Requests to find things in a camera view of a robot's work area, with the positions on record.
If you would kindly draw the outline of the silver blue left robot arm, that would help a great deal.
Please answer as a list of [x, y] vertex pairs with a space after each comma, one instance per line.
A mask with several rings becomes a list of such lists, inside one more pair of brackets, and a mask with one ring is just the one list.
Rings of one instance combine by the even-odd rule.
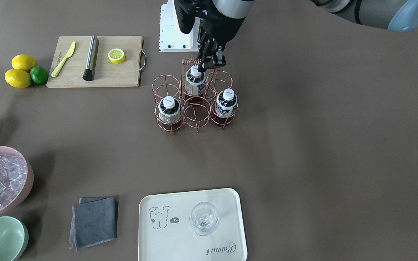
[[[314, 0], [316, 7], [350, 22], [390, 32], [411, 32], [418, 28], [418, 0]], [[253, 0], [176, 0], [179, 29], [189, 34], [196, 20], [198, 71], [226, 66], [222, 54], [239, 31]]]

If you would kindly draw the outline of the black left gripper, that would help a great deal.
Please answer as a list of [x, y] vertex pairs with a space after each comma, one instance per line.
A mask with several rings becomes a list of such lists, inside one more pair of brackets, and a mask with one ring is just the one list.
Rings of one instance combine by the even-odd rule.
[[189, 34], [196, 18], [200, 18], [197, 70], [206, 72], [204, 64], [211, 61], [214, 55], [216, 69], [226, 66], [222, 51], [226, 43], [232, 40], [247, 17], [246, 0], [176, 0], [176, 19], [179, 29]]

